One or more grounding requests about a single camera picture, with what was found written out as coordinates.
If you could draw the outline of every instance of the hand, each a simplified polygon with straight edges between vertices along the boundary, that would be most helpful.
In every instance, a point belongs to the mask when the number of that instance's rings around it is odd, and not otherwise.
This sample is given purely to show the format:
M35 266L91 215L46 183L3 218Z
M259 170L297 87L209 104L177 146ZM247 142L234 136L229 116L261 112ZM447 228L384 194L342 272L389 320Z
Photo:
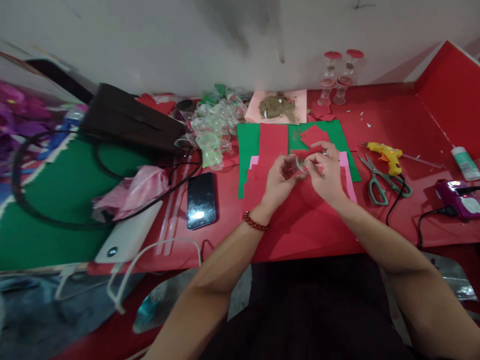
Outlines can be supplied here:
M316 152L307 156L305 166L316 193L331 205L347 198L340 179L340 152L331 142L320 141L319 144L326 154ZM323 169L319 170L312 161L322 164Z
M293 155L280 155L268 171L265 194L261 204L272 213L282 205L297 181L306 177L305 175L296 175L289 178L287 173L292 168L294 161L295 156Z

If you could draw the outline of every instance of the purple device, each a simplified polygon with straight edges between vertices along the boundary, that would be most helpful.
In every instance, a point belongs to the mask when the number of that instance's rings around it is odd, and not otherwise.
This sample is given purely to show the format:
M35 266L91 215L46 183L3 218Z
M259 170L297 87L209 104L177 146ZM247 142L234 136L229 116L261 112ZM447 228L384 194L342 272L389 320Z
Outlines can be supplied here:
M465 181L441 181L435 184L436 193L444 205L453 206L457 215L453 218L480 219L480 200L473 194L478 187L469 187Z

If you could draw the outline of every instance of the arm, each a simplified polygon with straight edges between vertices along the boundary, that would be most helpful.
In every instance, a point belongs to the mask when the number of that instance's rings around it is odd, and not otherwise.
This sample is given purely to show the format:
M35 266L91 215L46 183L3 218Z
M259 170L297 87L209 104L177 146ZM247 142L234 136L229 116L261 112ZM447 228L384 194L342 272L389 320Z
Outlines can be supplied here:
M411 325L415 347L429 357L479 359L480 328L442 275L403 236L347 198L340 180L339 152L328 142L322 143L322 147L326 155L310 155L306 162L313 187L387 273ZM313 160L322 164L321 174Z
M268 225L298 177L286 180L293 157L281 155L250 218ZM263 232L242 221L211 253L180 295L145 359L197 359L226 319L232 290L250 264Z

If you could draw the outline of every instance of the red bead bracelet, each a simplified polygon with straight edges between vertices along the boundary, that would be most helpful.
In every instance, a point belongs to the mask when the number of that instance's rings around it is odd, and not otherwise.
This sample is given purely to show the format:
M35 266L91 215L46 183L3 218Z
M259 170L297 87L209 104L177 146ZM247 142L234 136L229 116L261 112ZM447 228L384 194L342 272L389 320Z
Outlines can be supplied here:
M253 221L250 216L250 211L245 211L245 213L243 214L243 220L248 224L250 225L252 228L254 229L257 229L257 230L260 230L260 231L267 231L268 229L270 229L270 225L267 225L267 226L263 226L263 225L260 225L259 223L256 223L255 221Z

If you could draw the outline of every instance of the scissors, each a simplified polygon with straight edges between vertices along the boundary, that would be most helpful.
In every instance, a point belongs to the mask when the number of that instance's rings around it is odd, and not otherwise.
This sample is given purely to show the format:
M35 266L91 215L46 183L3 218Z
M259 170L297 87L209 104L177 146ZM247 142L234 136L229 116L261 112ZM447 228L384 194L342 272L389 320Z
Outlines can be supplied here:
M358 155L358 157L360 158L361 162L364 163L366 167L369 168L371 171L371 180L368 183L368 193L370 194L371 201L375 205L387 206L389 204L389 201L385 196L385 190L382 188L382 186L380 185L377 179L377 175L380 175L390 185L390 187L393 190L395 190L397 193L400 193L400 190L402 189L402 185L404 181L398 176L391 176L389 174L385 174L380 170L378 170L375 167L374 163L372 162L372 159L370 158L370 156L368 156L367 154L365 154L366 160L363 157L361 157L360 154ZM378 201L377 199L375 199L374 192L372 189L374 185L376 186L376 188L378 189L378 192L380 193L381 201ZM405 188L401 195L404 198L408 198L410 195L412 195L412 188L408 186L407 183L405 183Z

